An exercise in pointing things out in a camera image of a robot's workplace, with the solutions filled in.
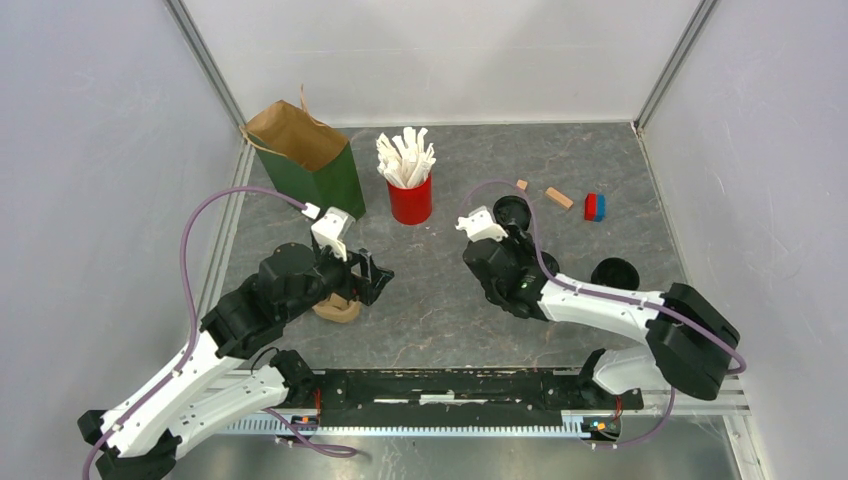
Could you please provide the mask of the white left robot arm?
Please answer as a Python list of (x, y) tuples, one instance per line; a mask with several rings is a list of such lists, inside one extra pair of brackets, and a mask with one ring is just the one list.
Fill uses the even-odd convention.
[(287, 324), (333, 295), (372, 305), (394, 278), (365, 249), (338, 258), (328, 247), (286, 243), (235, 290), (221, 297), (180, 352), (142, 392), (111, 410), (89, 410), (77, 421), (93, 450), (83, 476), (162, 479), (178, 459), (216, 431), (253, 412), (314, 396), (312, 370), (294, 350), (217, 394), (199, 396), (280, 339)]

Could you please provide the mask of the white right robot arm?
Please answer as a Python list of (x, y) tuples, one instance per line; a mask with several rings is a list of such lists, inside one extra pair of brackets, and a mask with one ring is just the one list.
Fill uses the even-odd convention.
[(637, 341), (586, 362), (589, 374), (577, 382), (585, 405), (602, 408), (617, 394), (663, 386), (700, 400), (717, 398), (740, 335), (693, 287), (628, 291), (564, 274), (549, 279), (540, 251), (518, 226), (502, 227), (483, 209), (458, 218), (456, 228), (469, 240), (463, 261), (490, 303), (518, 318), (580, 324)]

